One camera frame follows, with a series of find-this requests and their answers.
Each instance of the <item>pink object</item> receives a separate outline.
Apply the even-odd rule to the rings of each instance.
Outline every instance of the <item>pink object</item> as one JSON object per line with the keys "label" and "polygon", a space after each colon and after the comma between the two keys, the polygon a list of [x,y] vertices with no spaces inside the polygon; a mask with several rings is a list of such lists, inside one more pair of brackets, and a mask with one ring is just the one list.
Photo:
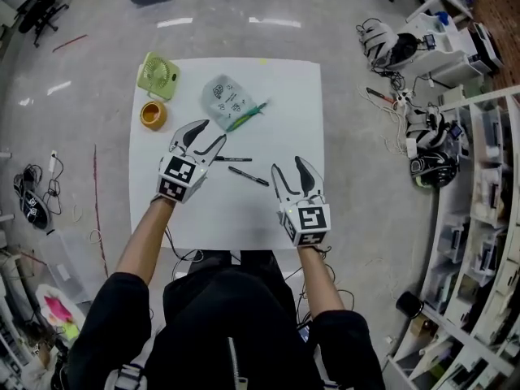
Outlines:
{"label": "pink object", "polygon": [[45,296],[44,298],[52,315],[54,315],[60,321],[72,322],[72,314],[65,306],[63,306],[63,303],[57,297]]}

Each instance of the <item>white table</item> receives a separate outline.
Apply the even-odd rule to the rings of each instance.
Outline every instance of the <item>white table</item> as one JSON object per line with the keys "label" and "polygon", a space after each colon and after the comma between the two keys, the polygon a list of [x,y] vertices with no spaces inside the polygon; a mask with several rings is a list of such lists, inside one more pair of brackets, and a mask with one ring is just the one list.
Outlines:
{"label": "white table", "polygon": [[[412,13],[410,16],[406,18],[406,22],[410,22],[415,16],[417,16],[419,13],[424,13],[425,11],[429,10],[432,6],[434,6],[436,3],[440,2],[441,0],[426,0],[414,13]],[[460,22],[461,20],[465,19],[466,17],[469,17],[470,19],[473,19],[473,15],[468,9],[467,5],[461,1],[461,0],[446,0],[449,2],[452,6],[457,8],[461,14],[457,15],[453,18],[453,21],[455,23]]]}
{"label": "white table", "polygon": [[[175,130],[209,116],[200,97],[204,85],[226,74],[241,84],[260,104],[269,99],[263,115],[253,117],[234,132],[220,154],[253,158],[252,162],[214,162],[204,182],[186,204],[175,208],[168,224],[180,249],[291,249],[276,211],[279,201],[271,181],[276,163],[293,189],[301,190],[294,157],[302,156],[323,175],[323,108],[319,65],[304,61],[256,58],[202,58],[173,61],[180,68],[174,97],[166,103],[168,118],[153,132],[139,114],[149,101],[137,88],[132,109],[128,184],[132,230],[135,230],[155,194],[158,163],[167,152]],[[213,121],[193,143],[204,150],[222,129]],[[268,180],[262,186],[231,173],[232,165]],[[162,246],[169,247],[166,237]]]}

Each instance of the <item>zipper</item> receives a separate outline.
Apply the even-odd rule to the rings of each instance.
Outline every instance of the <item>zipper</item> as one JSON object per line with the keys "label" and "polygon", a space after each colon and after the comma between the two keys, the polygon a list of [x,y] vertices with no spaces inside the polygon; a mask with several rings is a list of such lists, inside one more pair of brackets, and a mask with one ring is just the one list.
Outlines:
{"label": "zipper", "polygon": [[235,390],[247,390],[248,380],[240,377],[240,372],[238,370],[238,359],[236,357],[236,348],[235,341],[229,336],[227,338],[227,343],[229,344],[229,354],[231,356],[231,364],[233,367],[233,380],[235,381]]}

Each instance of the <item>white shelving unit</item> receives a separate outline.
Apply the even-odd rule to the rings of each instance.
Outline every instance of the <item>white shelving unit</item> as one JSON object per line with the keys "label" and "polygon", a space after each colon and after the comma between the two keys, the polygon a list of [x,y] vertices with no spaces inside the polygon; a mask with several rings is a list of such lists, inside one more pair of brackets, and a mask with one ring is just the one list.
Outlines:
{"label": "white shelving unit", "polygon": [[[427,303],[422,314],[439,327],[435,334],[419,333],[412,321],[389,361],[408,388],[419,390],[459,388],[454,375],[485,362],[464,387],[485,388],[510,375],[510,360],[520,353],[520,316],[509,316],[520,277],[520,86],[440,109],[458,121],[470,143],[449,149],[461,169],[440,190],[420,292]],[[506,319],[513,326],[503,331]],[[498,336],[506,337],[497,342]],[[460,351],[452,345],[457,341]]]}

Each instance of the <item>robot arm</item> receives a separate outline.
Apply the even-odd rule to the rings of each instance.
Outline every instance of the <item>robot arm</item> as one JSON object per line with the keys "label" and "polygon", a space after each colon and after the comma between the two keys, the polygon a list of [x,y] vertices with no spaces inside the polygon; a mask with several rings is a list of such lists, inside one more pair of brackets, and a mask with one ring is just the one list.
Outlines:
{"label": "robot arm", "polygon": [[157,194],[185,203],[199,189],[208,168],[226,143],[226,135],[217,137],[204,151],[190,149],[209,120],[198,120],[179,128],[170,142],[169,152],[159,165]]}
{"label": "robot arm", "polygon": [[296,247],[321,244],[331,230],[329,205],[325,203],[323,178],[305,159],[294,158],[300,172],[302,192],[292,191],[276,164],[271,177],[280,201],[279,222]]}

